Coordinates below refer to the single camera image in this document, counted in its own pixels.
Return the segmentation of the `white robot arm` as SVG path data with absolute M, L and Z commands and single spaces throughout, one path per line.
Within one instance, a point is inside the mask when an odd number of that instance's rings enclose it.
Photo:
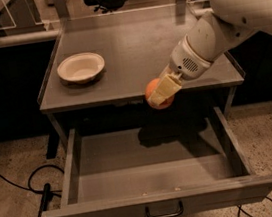
M 272 0 L 210 0 L 211 9 L 178 42 L 146 100 L 158 108 L 215 60 L 257 32 L 272 36 Z

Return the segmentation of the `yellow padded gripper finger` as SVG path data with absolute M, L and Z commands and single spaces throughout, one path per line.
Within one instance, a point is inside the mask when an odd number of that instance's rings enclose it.
M 177 93 L 182 87 L 182 81 L 180 80 L 180 76 L 173 73 L 170 77 L 163 77 L 163 79 L 159 79 L 154 91 L 151 93 L 151 96 L 148 98 L 155 106 L 161 105 L 165 100 L 169 99 L 171 96 L 175 97 L 175 93 Z

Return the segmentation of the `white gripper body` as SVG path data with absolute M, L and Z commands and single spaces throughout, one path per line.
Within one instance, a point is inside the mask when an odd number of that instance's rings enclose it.
M 199 78 L 211 67 L 211 62 L 200 57 L 188 43 L 188 37 L 184 36 L 174 47 L 170 56 L 169 67 L 183 80 Z

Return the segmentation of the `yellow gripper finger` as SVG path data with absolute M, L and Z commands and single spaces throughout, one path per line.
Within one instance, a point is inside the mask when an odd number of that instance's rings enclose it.
M 162 72 L 159 74 L 159 78 L 163 79 L 163 77 L 170 77 L 173 75 L 173 71 L 169 66 L 166 66 Z

